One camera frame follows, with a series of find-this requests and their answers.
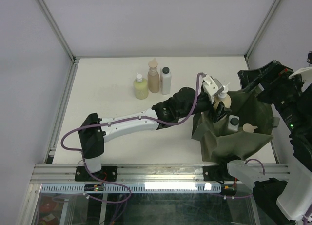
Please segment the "small tan pump bottle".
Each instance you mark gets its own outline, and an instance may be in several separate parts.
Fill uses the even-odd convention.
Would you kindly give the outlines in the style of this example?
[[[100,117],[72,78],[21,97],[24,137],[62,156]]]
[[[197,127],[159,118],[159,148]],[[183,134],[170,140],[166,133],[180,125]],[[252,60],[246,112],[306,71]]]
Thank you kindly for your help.
[[[217,110],[217,107],[220,102],[223,102],[225,108],[231,107],[232,100],[231,97],[228,95],[229,85],[230,84],[224,85],[223,86],[224,90],[214,97],[214,105],[213,105],[214,110]]]

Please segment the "white bottle dark cap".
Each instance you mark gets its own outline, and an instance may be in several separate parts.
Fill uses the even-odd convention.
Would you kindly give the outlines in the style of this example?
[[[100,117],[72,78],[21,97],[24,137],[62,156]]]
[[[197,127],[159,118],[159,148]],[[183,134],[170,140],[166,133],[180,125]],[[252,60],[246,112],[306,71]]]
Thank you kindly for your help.
[[[236,133],[239,129],[240,118],[235,115],[230,115],[228,119],[227,129],[230,133]]]
[[[163,67],[160,74],[160,88],[163,95],[170,94],[171,90],[171,71],[168,67]]]

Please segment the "olive green canvas bag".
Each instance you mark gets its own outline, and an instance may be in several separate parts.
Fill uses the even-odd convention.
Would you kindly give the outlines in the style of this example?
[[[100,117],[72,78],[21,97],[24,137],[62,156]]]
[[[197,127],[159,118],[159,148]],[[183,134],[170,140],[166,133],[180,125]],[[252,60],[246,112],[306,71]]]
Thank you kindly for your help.
[[[245,160],[273,139],[275,117],[271,105],[257,99],[260,92],[259,87],[249,93],[242,90],[229,92],[231,114],[240,118],[236,133],[226,133],[229,117],[214,123],[207,111],[194,115],[192,139],[200,141],[204,162],[219,163],[233,156]],[[258,129],[254,133],[244,132],[242,126],[246,123]]]

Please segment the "yellow-green lotion bottle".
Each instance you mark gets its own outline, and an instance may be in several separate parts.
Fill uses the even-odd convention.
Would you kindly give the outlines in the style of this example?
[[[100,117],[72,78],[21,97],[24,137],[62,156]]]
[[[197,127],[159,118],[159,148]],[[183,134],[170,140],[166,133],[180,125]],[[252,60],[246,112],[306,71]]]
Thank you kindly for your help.
[[[148,81],[139,73],[133,82],[134,95],[137,99],[143,100],[149,95]]]

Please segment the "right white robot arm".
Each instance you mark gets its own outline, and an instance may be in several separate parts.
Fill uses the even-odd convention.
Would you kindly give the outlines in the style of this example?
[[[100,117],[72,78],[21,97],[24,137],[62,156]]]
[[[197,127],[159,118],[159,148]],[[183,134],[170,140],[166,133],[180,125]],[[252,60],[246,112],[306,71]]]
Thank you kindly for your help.
[[[240,180],[253,192],[258,206],[278,225],[312,219],[312,89],[303,89],[301,71],[271,61],[255,70],[238,73],[243,92],[262,91],[256,99],[274,105],[290,131],[293,167],[287,180],[258,173],[241,158],[229,158],[215,168],[212,178],[224,183]]]

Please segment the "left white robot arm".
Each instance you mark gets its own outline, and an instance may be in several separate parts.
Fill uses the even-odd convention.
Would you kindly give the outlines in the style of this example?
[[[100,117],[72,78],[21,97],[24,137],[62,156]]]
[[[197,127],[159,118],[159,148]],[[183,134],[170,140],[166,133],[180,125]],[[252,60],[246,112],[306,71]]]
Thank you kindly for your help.
[[[97,113],[88,115],[78,130],[86,167],[85,175],[91,180],[101,177],[100,157],[104,153],[105,142],[140,131],[154,131],[180,125],[192,115],[204,111],[211,114],[214,121],[218,121],[230,112],[224,102],[227,95],[227,87],[216,92],[209,92],[204,86],[196,90],[183,87],[169,99],[130,116],[104,121]]]

